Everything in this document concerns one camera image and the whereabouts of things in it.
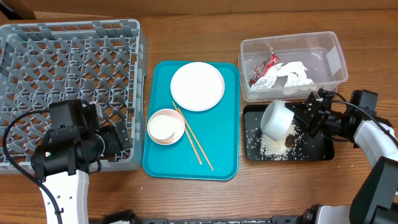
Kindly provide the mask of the grey ceramic bowl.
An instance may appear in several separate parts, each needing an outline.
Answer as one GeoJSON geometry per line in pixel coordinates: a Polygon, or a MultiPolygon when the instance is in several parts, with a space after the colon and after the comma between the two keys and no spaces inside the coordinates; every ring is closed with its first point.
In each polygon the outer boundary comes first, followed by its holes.
{"type": "Polygon", "coordinates": [[[274,100],[266,108],[261,119],[261,131],[274,141],[279,141],[288,131],[294,112],[288,109],[286,101],[274,100]]]}

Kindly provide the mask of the white napkin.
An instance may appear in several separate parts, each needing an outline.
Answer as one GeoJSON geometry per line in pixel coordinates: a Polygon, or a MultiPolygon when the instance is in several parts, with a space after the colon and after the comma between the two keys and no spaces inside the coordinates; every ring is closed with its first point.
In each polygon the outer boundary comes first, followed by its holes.
{"type": "Polygon", "coordinates": [[[252,90],[262,90],[266,88],[290,87],[314,84],[313,80],[307,77],[308,69],[302,62],[277,63],[254,84],[252,90]]]}

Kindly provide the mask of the pile of white rice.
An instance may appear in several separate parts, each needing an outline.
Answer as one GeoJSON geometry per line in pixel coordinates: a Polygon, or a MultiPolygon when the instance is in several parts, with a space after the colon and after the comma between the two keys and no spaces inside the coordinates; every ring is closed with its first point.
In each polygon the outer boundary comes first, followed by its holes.
{"type": "Polygon", "coordinates": [[[259,128],[246,131],[246,157],[252,161],[291,161],[300,160],[303,152],[304,133],[292,123],[279,141],[261,133],[259,128]],[[289,149],[285,146],[285,139],[288,135],[296,136],[296,147],[289,149]]]}

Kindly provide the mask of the red snack wrapper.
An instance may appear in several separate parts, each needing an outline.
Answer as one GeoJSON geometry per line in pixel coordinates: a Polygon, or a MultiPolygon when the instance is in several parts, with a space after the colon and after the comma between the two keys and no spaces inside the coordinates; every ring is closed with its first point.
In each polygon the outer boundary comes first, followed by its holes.
{"type": "Polygon", "coordinates": [[[279,57],[272,54],[265,62],[255,69],[254,78],[250,79],[249,86],[253,86],[260,78],[262,78],[268,70],[279,61],[279,57]]]}

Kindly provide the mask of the white paper cup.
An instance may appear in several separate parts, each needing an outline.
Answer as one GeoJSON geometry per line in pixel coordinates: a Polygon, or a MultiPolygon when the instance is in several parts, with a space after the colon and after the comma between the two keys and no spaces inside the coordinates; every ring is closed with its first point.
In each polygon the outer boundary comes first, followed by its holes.
{"type": "Polygon", "coordinates": [[[175,134],[173,119],[167,115],[158,115],[149,123],[149,132],[157,140],[166,142],[171,140],[175,134]]]}

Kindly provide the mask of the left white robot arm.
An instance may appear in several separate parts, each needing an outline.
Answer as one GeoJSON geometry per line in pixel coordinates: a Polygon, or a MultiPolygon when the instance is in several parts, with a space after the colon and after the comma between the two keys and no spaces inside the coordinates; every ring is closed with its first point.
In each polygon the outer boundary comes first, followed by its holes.
{"type": "Polygon", "coordinates": [[[90,165],[101,170],[100,157],[132,147],[123,121],[102,126],[99,104],[66,100],[49,106],[51,128],[31,159],[43,185],[48,223],[88,223],[90,165]]]}

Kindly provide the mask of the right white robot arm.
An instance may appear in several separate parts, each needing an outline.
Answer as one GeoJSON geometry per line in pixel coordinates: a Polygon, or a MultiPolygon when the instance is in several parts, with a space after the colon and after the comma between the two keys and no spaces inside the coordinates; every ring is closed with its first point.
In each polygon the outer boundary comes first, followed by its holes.
{"type": "Polygon", "coordinates": [[[343,113],[333,111],[337,93],[320,88],[302,103],[285,107],[310,137],[324,133],[333,141],[349,141],[363,150],[372,171],[349,207],[313,205],[294,223],[397,223],[397,138],[392,124],[376,113],[378,95],[355,90],[351,99],[338,100],[343,113]]]}

